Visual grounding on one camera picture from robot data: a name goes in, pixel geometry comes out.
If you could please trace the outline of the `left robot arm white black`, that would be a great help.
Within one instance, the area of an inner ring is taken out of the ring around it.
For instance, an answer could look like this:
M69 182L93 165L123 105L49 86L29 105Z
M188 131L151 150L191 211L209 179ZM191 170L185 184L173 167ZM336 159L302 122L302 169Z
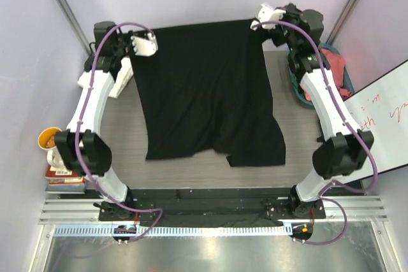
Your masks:
M97 189L100 220L129 220L136 205L129 187L112 169L112 151L101 139L101 119L122 67L126 44L114 22L94 24L95 51L84 63L82 93L65 130L55 136L64 166Z

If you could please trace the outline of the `black floral t shirt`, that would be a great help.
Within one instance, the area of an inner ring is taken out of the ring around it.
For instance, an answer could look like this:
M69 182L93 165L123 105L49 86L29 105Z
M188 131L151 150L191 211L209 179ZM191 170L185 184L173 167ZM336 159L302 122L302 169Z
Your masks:
M224 154L232 167L281 166L283 133L273 116L264 30L250 20L155 30L158 50L133 56L147 126L148 160Z

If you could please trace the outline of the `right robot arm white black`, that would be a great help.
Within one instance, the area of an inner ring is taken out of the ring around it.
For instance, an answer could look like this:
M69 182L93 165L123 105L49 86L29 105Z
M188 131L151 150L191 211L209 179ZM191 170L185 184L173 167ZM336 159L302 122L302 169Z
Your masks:
M324 191L336 180L360 170L372 160L374 136L353 119L339 94L330 65L320 48L323 15L288 4L268 6L258 13L263 29L275 46L289 48L288 64L301 88L309 95L323 135L312 154L312 171L289 194L288 210L296 218L311 213Z

